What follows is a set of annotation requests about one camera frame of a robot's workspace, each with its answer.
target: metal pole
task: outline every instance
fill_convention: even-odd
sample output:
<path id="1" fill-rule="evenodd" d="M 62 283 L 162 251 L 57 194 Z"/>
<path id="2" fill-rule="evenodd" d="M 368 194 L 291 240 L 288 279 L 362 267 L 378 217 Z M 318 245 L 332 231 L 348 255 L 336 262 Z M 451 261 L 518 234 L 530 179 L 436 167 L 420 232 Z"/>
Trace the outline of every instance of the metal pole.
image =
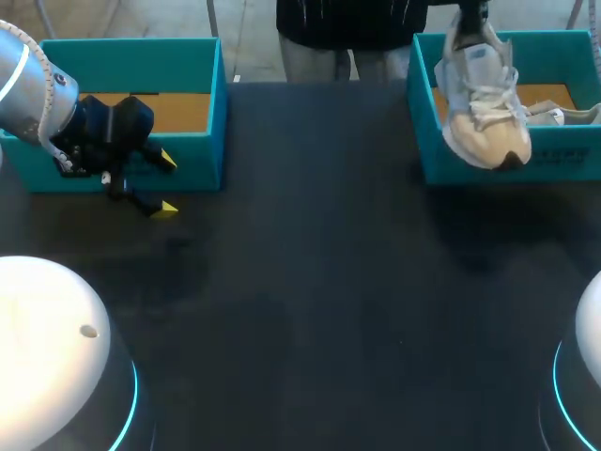
<path id="1" fill-rule="evenodd" d="M 54 32 L 52 22 L 50 22 L 50 17 L 48 17 L 48 13 L 46 12 L 44 0 L 36 0 L 36 8 L 38 9 L 39 17 L 44 24 L 48 38 L 56 39 L 56 33 Z"/>
<path id="2" fill-rule="evenodd" d="M 210 34 L 214 38 L 218 38 L 219 30 L 217 29 L 217 16 L 215 15 L 215 3 L 213 3 L 213 0 L 207 0 L 207 11 L 208 23 L 210 24 Z"/>
<path id="3" fill-rule="evenodd" d="M 578 18 L 580 10 L 582 9 L 583 1 L 584 0 L 576 0 L 574 2 L 574 7 L 572 8 L 570 19 L 567 21 L 567 26 L 565 27 L 566 30 L 571 30 L 574 28 L 574 25 L 576 24 L 576 19 Z"/>

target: cardboard box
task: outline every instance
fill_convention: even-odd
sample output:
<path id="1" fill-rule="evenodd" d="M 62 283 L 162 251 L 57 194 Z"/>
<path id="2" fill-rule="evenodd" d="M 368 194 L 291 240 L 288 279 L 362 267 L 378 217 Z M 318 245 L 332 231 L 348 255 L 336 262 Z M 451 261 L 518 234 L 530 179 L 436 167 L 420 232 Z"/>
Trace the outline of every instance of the cardboard box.
<path id="1" fill-rule="evenodd" d="M 221 186 L 227 92 L 218 39 L 51 40 L 42 48 L 57 67 L 92 93 L 115 104 L 131 93 L 155 113 L 151 139 L 177 164 L 164 174 L 134 155 L 126 168 L 145 191 L 217 191 Z M 7 159 L 33 193 L 92 193 L 100 177 L 61 178 L 49 155 L 13 136 L 0 137 Z"/>
<path id="2" fill-rule="evenodd" d="M 560 103 L 565 103 L 567 97 L 581 110 L 601 101 L 601 85 L 588 32 L 525 31 L 499 35 L 502 40 L 513 42 L 520 94 L 530 90 L 537 101 L 549 96 L 551 100 L 562 99 Z M 601 179 L 600 126 L 529 127 L 532 159 L 513 172 L 478 169 L 452 153 L 442 137 L 440 107 L 436 105 L 436 91 L 433 91 L 437 87 L 434 67 L 440 61 L 444 38 L 442 34 L 416 35 L 409 64 L 409 110 L 428 183 Z"/>

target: black shirt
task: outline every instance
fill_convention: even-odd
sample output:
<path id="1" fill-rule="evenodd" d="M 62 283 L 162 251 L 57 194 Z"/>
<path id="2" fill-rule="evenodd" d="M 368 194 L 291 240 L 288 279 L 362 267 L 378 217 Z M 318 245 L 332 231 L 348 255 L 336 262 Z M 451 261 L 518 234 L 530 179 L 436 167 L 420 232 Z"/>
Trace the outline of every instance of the black shirt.
<path id="1" fill-rule="evenodd" d="M 277 26 L 307 47 L 386 51 L 411 44 L 427 11 L 428 0 L 278 0 Z"/>

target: gray pants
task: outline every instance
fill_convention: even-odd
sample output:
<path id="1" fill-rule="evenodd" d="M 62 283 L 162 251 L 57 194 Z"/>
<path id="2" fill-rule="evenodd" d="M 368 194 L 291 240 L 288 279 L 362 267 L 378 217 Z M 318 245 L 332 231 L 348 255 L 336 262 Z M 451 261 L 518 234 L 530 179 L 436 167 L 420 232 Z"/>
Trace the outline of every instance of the gray pants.
<path id="1" fill-rule="evenodd" d="M 288 82 L 320 83 L 350 79 L 349 51 L 316 50 L 280 36 L 284 71 Z M 359 78 L 386 83 L 407 78 L 410 47 L 389 52 L 353 51 Z"/>

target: cardboard bottom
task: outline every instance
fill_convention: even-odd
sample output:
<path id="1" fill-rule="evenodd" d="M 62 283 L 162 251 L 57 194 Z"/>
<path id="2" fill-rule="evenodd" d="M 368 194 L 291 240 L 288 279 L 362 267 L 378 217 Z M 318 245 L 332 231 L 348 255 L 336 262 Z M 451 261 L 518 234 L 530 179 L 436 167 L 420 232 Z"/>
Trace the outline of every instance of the cardboard bottom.
<path id="1" fill-rule="evenodd" d="M 439 93 L 437 87 L 432 89 L 432 95 L 439 112 L 440 122 L 443 123 L 448 114 L 447 101 Z M 533 106 L 541 101 L 554 101 L 563 108 L 576 109 L 566 85 L 518 85 L 517 95 L 524 106 Z"/>
<path id="2" fill-rule="evenodd" d="M 92 95 L 113 106 L 130 93 L 81 93 L 80 99 Z M 210 94 L 158 93 L 133 94 L 154 112 L 153 133 L 206 132 L 210 111 Z"/>

